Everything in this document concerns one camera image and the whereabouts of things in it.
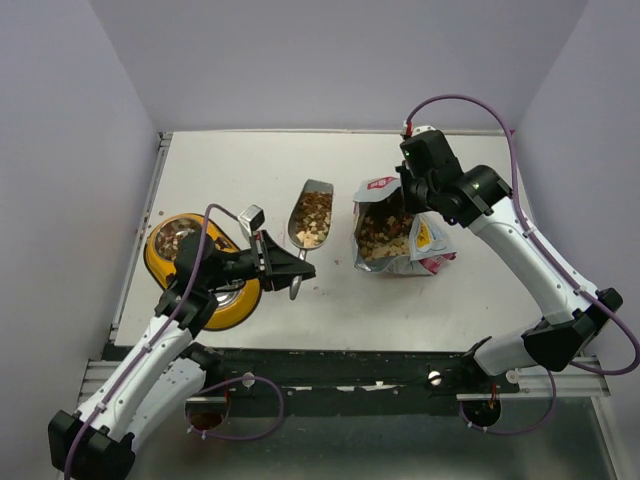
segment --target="white wall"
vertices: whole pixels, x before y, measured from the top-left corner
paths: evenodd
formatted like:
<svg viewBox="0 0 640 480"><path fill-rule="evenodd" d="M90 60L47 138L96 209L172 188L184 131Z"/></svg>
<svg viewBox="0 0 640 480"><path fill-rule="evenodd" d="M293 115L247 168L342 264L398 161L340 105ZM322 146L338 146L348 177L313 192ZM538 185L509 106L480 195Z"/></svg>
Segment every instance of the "white wall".
<svg viewBox="0 0 640 480"><path fill-rule="evenodd" d="M85 0L0 2L0 477L52 478L47 424L99 352L157 135Z"/></svg>
<svg viewBox="0 0 640 480"><path fill-rule="evenodd" d="M162 130L399 128L423 98L521 118L585 0L90 0ZM442 127L496 128L477 108Z"/></svg>
<svg viewBox="0 0 640 480"><path fill-rule="evenodd" d="M522 176L542 230L599 286L615 286L640 335L640 3L590 1L518 126ZM633 350L615 326L605 367ZM630 452L640 452L640 372L609 377ZM640 472L640 457L635 455Z"/></svg>

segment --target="white table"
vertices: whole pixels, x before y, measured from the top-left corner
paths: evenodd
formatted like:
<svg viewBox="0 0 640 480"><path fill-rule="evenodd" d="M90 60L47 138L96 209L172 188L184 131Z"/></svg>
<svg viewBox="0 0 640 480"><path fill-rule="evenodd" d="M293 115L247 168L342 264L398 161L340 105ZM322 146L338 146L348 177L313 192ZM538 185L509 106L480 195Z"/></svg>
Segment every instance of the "white table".
<svg viewBox="0 0 640 480"><path fill-rule="evenodd" d="M509 179L503 137L448 138L464 169L483 163ZM202 332L197 340L216 347L464 351L488 335L535 321L540 312L525 288L482 241L460 227L445 226L459 254L435 277L381 277L353 267L352 195L364 179L394 175L399 143L399 136L381 133L173 134L151 226L171 215L203 212L210 202L236 213L255 203L265 211L264 228L294 252L286 225L305 180L335 186L331 233L308 256L317 277L302 284L297 300L291 302L288 291L265 293L241 325ZM523 205L529 213L526 198ZM214 219L246 245L232 220ZM117 345L138 340L160 294L140 255Z"/></svg>

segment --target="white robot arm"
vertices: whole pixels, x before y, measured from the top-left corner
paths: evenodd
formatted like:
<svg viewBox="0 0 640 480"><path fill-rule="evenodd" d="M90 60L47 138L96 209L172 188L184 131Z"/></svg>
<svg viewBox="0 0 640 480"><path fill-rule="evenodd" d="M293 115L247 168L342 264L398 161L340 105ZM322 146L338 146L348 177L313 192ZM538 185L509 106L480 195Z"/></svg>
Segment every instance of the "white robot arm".
<svg viewBox="0 0 640 480"><path fill-rule="evenodd" d="M400 145L405 160L396 168L405 208L411 213L435 211L451 225L468 227L489 245L531 293L541 320L498 338L484 339L468 352L469 372L495 376L519 367L541 365L563 370L609 320L583 293L615 312L622 298L614 289L598 290L556 251L531 221L527 229L517 214L509 185L491 168L478 165L463 172L444 134L427 130ZM552 261L573 275L567 281Z"/></svg>

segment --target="purple cable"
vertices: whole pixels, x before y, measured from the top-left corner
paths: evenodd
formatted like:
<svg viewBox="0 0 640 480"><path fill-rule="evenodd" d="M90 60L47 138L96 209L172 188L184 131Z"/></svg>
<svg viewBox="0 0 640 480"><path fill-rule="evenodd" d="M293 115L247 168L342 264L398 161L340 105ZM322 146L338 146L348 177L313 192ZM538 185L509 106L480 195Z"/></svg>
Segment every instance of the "purple cable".
<svg viewBox="0 0 640 480"><path fill-rule="evenodd" d="M215 385L211 386L211 387L207 387L203 390L200 390L200 392L196 393L196 395L202 394L202 393L207 393L207 392L212 392L213 390L217 390L218 388L222 388L222 387L226 387L227 385L231 385L233 383L238 383L241 382L243 380L255 380L257 382L262 382L262 383L266 383L267 385L269 385L271 388L273 388L273 390L276 392L276 395L278 395L278 416L276 417L276 421L273 422L273 425L271 425L269 428L267 428L264 432L261 433L256 433L253 435L246 435L246 436L241 436L241 437L236 437L234 435L225 435L223 433L216 433L213 432L211 430L198 430L197 428L195 428L192 424L191 424L191 414L187 413L187 420L189 421L189 424L191 424L190 429L198 432L200 435L206 435L207 437L211 437L211 438L218 438L220 440L232 440L232 441L237 441L237 442L250 442L252 440L259 440L261 438L267 437L269 435L271 435L273 432L275 432L278 428L280 428L280 426L282 425L282 422L284 421L284 398L282 396L282 392L280 391L280 389L278 388L278 386L273 383L271 380L269 380L268 378L264 378L264 377L236 377L236 378L232 378L230 380L225 380L224 382L220 382L220 383L216 383Z"/></svg>
<svg viewBox="0 0 640 480"><path fill-rule="evenodd" d="M513 188L513 204L514 204L514 207L515 207L516 216L518 217L518 220L520 221L520 224L522 225L523 230L524 231L528 231L529 230L529 225L528 225L527 220L526 220L526 218L524 216L524 213L522 212L522 207L520 206L520 194L519 194L519 187L518 187L518 160L517 160L517 156L516 156L516 148L515 148L515 145L513 144L513 138L511 136L511 132L507 128L507 124L505 123L505 121L502 119L502 117L500 116L500 114L498 112L496 112L491 106L487 105L486 103L482 102L481 100L478 100L478 99L473 98L473 97L469 97L468 95L460 95L460 94L438 95L437 97L431 97L431 98L425 100L420 105L418 105L416 108L414 108L411 111L411 113L409 114L409 116L407 117L406 124L410 125L411 124L411 120L413 119L414 115L416 113L418 113L418 111L420 111L426 105L429 105L430 103L434 103L434 102L437 102L437 101L440 101L440 100L450 100L450 99L453 99L453 100L465 100L467 102L475 103L476 105L484 108L491 115L493 115L493 117L500 124L500 127L502 127L502 130L504 131L504 135L507 138L507 144L509 145L509 156L511 158L511 187ZM542 256L551 265L553 265L553 268L555 268L555 270L560 275L562 275L562 277L576 291L580 292L580 295L582 295L584 298L586 298L591 304L593 304L596 307L598 307L611 320L613 320L614 323L616 325L618 325L618 327L620 327L620 329L624 332L624 334L627 336L627 338L629 338L629 340L631 341L631 343L633 345L633 349L635 351L635 357L634 357L633 361L629 365L627 365L626 367L620 368L618 370L603 370L603 369L600 369L600 368L594 368L594 367L589 367L589 366L586 366L586 365L582 365L580 363L573 362L573 361L569 362L570 365L572 365L572 366L574 366L576 368L579 368L581 370L586 370L587 372L596 373L598 375L625 375L625 374L627 374L629 372L632 372L636 368L638 368L638 365L640 365L640 342L638 342L638 339L633 334L631 329L622 321L622 319L616 313L612 312L609 308L607 308L607 306L604 305L600 300L598 300L597 298L595 298L593 295L589 294L588 292L583 291L581 289L580 284L573 278L573 276L569 272L567 272L562 267L560 262L558 262L555 259L553 254L551 254L551 252L549 252L549 250L547 250L547 248L542 244L542 242L540 241L540 239L538 239L538 237L536 236L535 233L533 233L533 232L529 233L527 237L531 239L531 241L536 246L536 248L540 251Z"/></svg>
<svg viewBox="0 0 640 480"><path fill-rule="evenodd" d="M538 420L536 423L534 423L533 425L529 425L526 428L522 428L520 430L513 430L513 431L505 431L505 430L489 430L489 429L485 429L483 427L480 427L478 425L475 425L471 422L471 420L469 420L467 418L467 416L464 413L464 409L462 408L462 403L460 402L460 416L462 417L462 419L464 420L464 422L467 424L467 426L469 428L472 428L474 430L477 430L479 432L482 433L488 433L489 435L499 435L502 437L510 437L513 435L520 435L523 433L529 433L532 432L533 430L535 430L538 427L541 427L542 425L544 425L545 423L547 423L547 421L551 418L551 414L553 413L553 411L556 408L556 400L557 400L557 390L556 390L556 381L553 378L553 375L551 374L551 372L549 370L547 370L547 375L549 375L549 381L551 382L551 404L549 405L549 409L547 410L547 413L544 414L544 416Z"/></svg>
<svg viewBox="0 0 640 480"><path fill-rule="evenodd" d="M222 213L233 218L234 220L236 221L238 220L238 217L236 215L234 215L229 210L227 210L226 208L216 203L212 203L209 206L207 206L207 209L204 212L204 217L202 219L202 228L200 230L200 243L198 244L196 260L193 266L193 271L191 272L191 276L189 277L189 282L187 283L187 287L184 289L182 299L180 300L180 302L178 302L178 305L176 306L176 308L173 310L173 312L171 312L171 315L169 315L169 318L167 318L167 321L162 325L162 327L160 327L160 329L156 332L156 334L153 337L151 337L151 340L149 340L149 345L151 347L153 347L156 344L156 342L162 336L164 331L169 327L169 325L176 318L178 313L180 313L180 309L184 305L184 302L187 301L187 298L191 294L191 290L193 289L193 285L196 281L196 276L198 275L198 269L200 268L200 261L202 260L202 254L204 253L205 238L207 237L207 229L205 228L205 225L208 224L209 214L211 213L211 210L214 208L220 210ZM104 405L107 405L109 403L109 401L113 398L113 396L118 392L118 389L122 386L122 383L129 377L133 369L138 365L138 363L140 363L140 360L142 360L142 358L147 353L149 353L149 351L150 350L142 349L138 352L138 354L133 358L131 363L127 365L127 367L123 370L122 374L115 380L115 382L113 382L113 385L111 386L109 391L105 394L104 398L100 403ZM71 468L73 465L73 459L75 457L76 451L78 450L78 445L80 445L80 441L82 440L84 435L87 433L87 430L89 429L93 421L96 419L96 417L100 413L101 413L100 408L96 407L93 410L93 412L91 412L91 414L87 417L87 420L84 422L82 427L80 427L80 430L78 430L78 433L74 437L73 442L71 442L69 453L67 454L67 458L65 459L65 462L64 462L64 480L71 480Z"/></svg>

